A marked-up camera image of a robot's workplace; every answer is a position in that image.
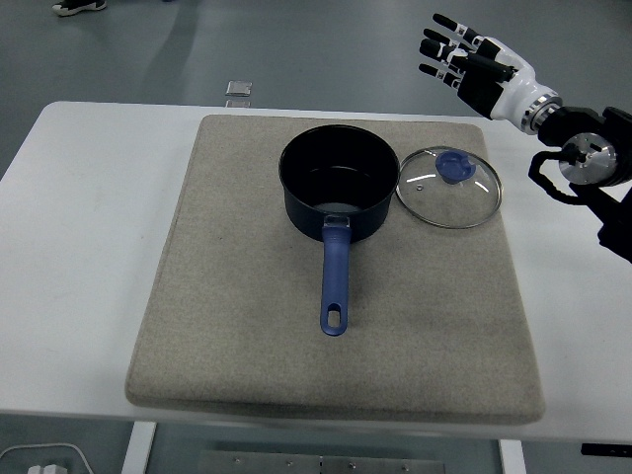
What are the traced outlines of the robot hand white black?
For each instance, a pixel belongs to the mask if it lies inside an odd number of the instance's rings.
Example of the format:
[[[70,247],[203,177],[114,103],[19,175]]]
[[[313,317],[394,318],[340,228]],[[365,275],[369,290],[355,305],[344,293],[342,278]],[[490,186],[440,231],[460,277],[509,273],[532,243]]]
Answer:
[[[506,120],[533,134],[540,115],[562,106],[559,94],[539,84],[534,68],[498,39],[439,13],[433,21],[451,35],[424,30],[419,52],[429,61],[419,70],[453,90],[480,116]]]

